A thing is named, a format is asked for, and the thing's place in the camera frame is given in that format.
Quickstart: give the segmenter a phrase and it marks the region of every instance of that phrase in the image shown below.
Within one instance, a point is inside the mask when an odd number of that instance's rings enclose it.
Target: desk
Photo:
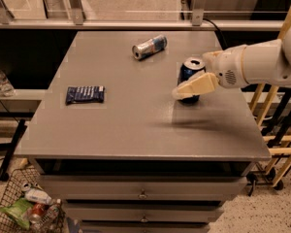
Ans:
[[[135,60],[132,46],[160,33],[167,48]],[[213,32],[79,32],[16,156],[84,230],[207,232],[254,163],[270,159],[238,89],[194,106],[173,99],[182,62],[212,50]],[[65,106],[69,85],[104,85],[106,101]]]

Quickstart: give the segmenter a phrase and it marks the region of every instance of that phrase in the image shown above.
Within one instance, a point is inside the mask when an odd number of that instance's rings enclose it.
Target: speckled floor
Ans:
[[[14,122],[0,121],[0,142],[10,141],[15,126]],[[13,159],[10,174],[20,161]],[[251,197],[247,196],[250,187],[246,187],[233,201],[223,205],[225,212],[210,224],[210,233],[291,233],[291,172],[283,182],[285,188],[281,191],[258,186]],[[0,182],[0,200],[5,187],[6,183]]]

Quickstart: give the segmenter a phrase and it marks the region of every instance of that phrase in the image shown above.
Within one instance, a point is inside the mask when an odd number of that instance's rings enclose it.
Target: drawer knob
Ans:
[[[144,216],[144,217],[141,219],[141,222],[148,222],[148,219],[146,218],[146,216]]]
[[[146,199],[147,198],[146,192],[144,190],[142,190],[142,193],[138,195],[138,198],[139,199]]]

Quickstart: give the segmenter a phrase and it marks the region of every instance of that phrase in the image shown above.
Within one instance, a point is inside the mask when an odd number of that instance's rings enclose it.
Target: gray drawer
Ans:
[[[213,206],[155,204],[63,204],[66,215],[78,220],[134,222],[213,222],[223,210]]]
[[[52,197],[91,200],[232,200],[246,186],[241,178],[127,178],[41,176]]]
[[[207,233],[208,225],[189,223],[82,222],[83,233]]]

